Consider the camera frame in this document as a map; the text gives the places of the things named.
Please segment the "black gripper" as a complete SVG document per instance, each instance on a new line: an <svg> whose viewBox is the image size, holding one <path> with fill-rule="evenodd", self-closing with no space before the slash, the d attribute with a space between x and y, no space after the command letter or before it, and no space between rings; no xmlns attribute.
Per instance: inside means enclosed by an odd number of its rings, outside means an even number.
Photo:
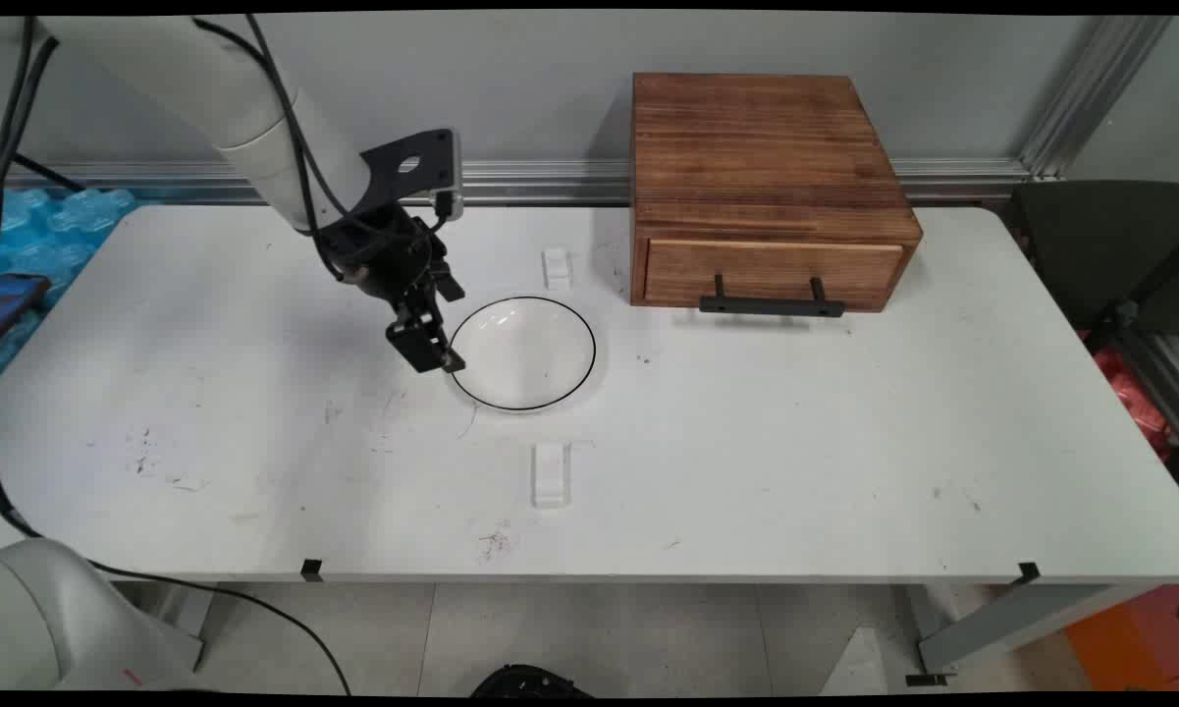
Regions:
<svg viewBox="0 0 1179 707"><path fill-rule="evenodd" d="M387 204L360 218L320 227L316 242L347 285L386 300L396 319L384 335L388 344L419 374L456 374L466 362L444 332L444 300L460 300L465 289L446 263L449 247L440 230L447 218L437 213L432 225L399 204Z"/></svg>

